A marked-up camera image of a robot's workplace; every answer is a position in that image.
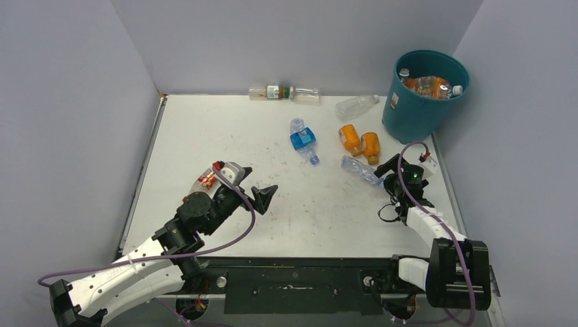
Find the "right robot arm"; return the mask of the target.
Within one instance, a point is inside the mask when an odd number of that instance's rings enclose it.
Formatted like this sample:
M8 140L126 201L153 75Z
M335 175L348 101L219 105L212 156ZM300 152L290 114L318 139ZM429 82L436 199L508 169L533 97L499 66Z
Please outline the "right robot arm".
M431 306L443 309L484 311L491 304L489 250L482 241L471 240L452 228L442 213L425 198L425 169L408 163L400 154L378 166L392 197L396 222L414 230L429 247L427 258L400 255L385 280L395 292L411 284L425 292Z

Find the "large orange label bottle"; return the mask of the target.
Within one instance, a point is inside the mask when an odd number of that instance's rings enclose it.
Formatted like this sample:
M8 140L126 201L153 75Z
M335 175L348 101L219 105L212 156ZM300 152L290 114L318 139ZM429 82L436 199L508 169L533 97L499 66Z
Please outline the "large orange label bottle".
M450 99L461 95L461 85L451 85L449 81L438 76L407 78L402 83L414 93L431 99Z

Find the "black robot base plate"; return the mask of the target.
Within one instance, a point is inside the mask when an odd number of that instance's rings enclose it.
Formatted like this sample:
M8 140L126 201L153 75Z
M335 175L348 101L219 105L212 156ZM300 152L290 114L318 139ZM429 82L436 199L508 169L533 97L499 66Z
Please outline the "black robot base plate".
M394 277L389 258L201 257L203 269L174 292L175 309L198 320L218 304L226 314L405 315L421 291Z

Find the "crushed blue label bottle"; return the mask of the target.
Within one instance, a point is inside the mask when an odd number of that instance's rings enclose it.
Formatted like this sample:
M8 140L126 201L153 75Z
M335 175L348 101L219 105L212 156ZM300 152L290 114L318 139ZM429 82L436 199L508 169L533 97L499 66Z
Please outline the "crushed blue label bottle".
M317 166L320 159L316 154L316 137L303 119L290 122L290 141L293 149L311 165Z

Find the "crushed clear blue bottle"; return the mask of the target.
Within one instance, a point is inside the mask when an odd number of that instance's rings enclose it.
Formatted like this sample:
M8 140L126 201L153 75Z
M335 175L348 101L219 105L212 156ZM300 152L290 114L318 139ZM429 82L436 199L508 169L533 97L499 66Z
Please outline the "crushed clear blue bottle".
M359 160L343 156L340 161L340 166L346 172L362 178L364 181L376 187L384 187L384 179L375 175L376 169L370 167Z

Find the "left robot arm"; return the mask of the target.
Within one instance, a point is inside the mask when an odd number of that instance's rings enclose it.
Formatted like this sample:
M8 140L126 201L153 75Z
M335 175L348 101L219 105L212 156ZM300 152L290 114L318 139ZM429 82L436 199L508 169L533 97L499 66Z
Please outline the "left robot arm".
M157 296L197 292L204 267L198 261L203 235L212 235L238 208L254 218L264 215L277 185L240 186L252 173L233 161L216 161L194 182L174 217L141 245L86 277L49 285L50 306L58 326L104 326L118 314Z

